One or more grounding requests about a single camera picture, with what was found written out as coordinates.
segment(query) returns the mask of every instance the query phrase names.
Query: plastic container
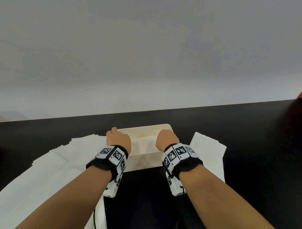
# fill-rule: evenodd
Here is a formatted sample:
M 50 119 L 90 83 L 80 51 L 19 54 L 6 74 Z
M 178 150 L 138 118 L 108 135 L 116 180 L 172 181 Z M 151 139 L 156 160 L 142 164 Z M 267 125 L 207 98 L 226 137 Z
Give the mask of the plastic container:
M 155 147 L 157 135 L 161 130 L 172 130 L 169 124 L 119 129 L 131 139 L 131 154 L 124 172 L 162 166 L 162 154 Z

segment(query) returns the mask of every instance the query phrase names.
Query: bare skin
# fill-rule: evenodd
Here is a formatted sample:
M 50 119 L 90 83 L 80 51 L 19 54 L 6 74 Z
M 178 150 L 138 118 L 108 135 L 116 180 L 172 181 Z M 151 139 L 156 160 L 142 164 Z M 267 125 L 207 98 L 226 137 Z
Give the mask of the bare skin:
M 172 131 L 162 130 L 159 136 L 156 147 L 161 151 L 170 144 L 179 143 Z M 180 172 L 179 179 L 207 229 L 274 228 L 245 199 L 204 166 Z
M 106 135 L 107 145 L 123 146 L 130 154 L 131 140 L 127 134 L 114 127 Z M 90 166 L 33 211 L 16 229 L 83 229 L 111 178 L 111 171 Z

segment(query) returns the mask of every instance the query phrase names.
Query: table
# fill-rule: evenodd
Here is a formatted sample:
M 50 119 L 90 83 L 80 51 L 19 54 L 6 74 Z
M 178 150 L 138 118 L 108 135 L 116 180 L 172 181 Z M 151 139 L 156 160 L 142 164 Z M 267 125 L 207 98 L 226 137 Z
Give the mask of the table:
M 302 151 L 276 141 L 276 120 L 292 100 L 0 123 L 0 190 L 32 161 L 71 138 L 111 127 L 168 123 L 189 144 L 197 131 L 227 146 L 225 181 L 275 228 L 302 228 Z M 125 173 L 105 199 L 108 229 L 203 228 L 187 195 L 173 197 L 162 167 Z

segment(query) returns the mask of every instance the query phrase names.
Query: gray wall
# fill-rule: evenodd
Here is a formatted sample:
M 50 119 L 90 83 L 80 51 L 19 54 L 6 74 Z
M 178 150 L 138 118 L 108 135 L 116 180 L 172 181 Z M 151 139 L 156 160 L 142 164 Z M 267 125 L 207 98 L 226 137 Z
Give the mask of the gray wall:
M 301 0 L 0 1 L 0 121 L 295 98 Z

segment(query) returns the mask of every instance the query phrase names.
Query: hand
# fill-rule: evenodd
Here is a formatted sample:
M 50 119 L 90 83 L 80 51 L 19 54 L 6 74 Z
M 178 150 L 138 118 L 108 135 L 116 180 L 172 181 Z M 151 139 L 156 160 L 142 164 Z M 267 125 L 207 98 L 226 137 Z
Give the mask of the hand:
M 131 140 L 128 134 L 123 134 L 122 132 L 117 131 L 116 127 L 113 127 L 110 131 L 106 133 L 107 145 L 120 145 L 124 147 L 128 155 L 131 153 Z
M 156 139 L 156 148 L 160 151 L 165 151 L 166 147 L 171 144 L 178 144 L 179 139 L 172 130 L 161 130 Z

